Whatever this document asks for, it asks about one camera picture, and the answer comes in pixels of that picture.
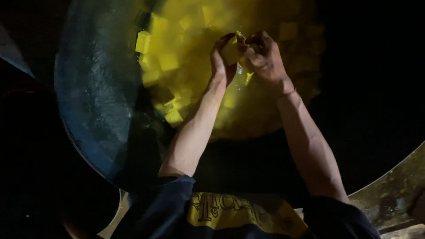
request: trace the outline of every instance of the yellow turmeric water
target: yellow turmeric water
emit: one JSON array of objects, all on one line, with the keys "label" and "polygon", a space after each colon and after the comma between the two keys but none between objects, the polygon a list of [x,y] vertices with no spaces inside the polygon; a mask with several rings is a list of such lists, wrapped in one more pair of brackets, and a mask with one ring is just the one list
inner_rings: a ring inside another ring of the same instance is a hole
[{"label": "yellow turmeric water", "polygon": [[[278,42],[286,71],[308,104],[320,93],[325,50],[324,26],[315,15],[312,0],[167,0],[136,42],[153,106],[171,126],[181,125],[208,84],[214,42],[230,32],[247,37],[262,30]],[[282,127],[275,96],[261,81],[239,64],[211,139],[259,137]]]}]

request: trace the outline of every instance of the dark wok surface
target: dark wok surface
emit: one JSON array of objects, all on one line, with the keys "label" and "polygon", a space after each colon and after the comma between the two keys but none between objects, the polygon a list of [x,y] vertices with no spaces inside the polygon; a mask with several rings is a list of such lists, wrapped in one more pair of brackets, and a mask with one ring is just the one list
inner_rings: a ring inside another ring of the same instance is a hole
[{"label": "dark wok surface", "polygon": [[[391,170],[425,139],[424,48],[419,17],[411,12],[416,8],[362,6],[320,3],[327,51],[322,94],[309,107],[334,151],[348,193]],[[149,19],[141,7],[133,0],[74,1],[55,73],[70,137],[94,169],[127,191],[155,177],[175,133],[154,114],[141,87],[134,45]],[[195,178],[198,191],[295,191],[290,200],[297,202],[306,194],[283,131],[210,144]]]}]

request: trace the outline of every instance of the person's left hand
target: person's left hand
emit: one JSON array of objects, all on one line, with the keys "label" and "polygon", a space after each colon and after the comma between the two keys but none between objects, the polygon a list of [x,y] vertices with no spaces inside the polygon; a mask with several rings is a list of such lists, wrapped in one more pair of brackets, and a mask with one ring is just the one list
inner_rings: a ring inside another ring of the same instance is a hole
[{"label": "person's left hand", "polygon": [[223,58],[220,55],[221,50],[226,45],[226,43],[236,35],[236,33],[229,33],[223,37],[221,37],[214,45],[211,51],[211,81],[226,81],[226,86],[228,86],[236,74],[236,69],[238,67],[238,63],[227,66]]}]

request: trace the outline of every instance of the person's right hand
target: person's right hand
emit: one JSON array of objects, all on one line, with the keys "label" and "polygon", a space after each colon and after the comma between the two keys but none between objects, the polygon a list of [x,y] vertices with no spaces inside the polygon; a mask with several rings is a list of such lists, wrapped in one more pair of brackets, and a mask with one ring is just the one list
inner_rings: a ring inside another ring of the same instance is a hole
[{"label": "person's right hand", "polygon": [[277,87],[278,94],[294,91],[294,85],[283,66],[278,44],[265,31],[249,36],[245,44],[241,46],[244,58],[254,66],[255,72],[259,76],[269,80]]}]

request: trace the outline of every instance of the forearm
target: forearm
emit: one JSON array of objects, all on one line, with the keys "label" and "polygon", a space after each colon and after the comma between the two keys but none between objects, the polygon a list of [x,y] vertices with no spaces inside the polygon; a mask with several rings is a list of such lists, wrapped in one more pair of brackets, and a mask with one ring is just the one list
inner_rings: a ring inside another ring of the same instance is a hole
[{"label": "forearm", "polygon": [[309,193],[349,203],[334,154],[299,94],[281,96],[278,108],[291,155]]},{"label": "forearm", "polygon": [[193,176],[210,138],[226,82],[212,79],[198,109],[174,138],[158,176]]}]

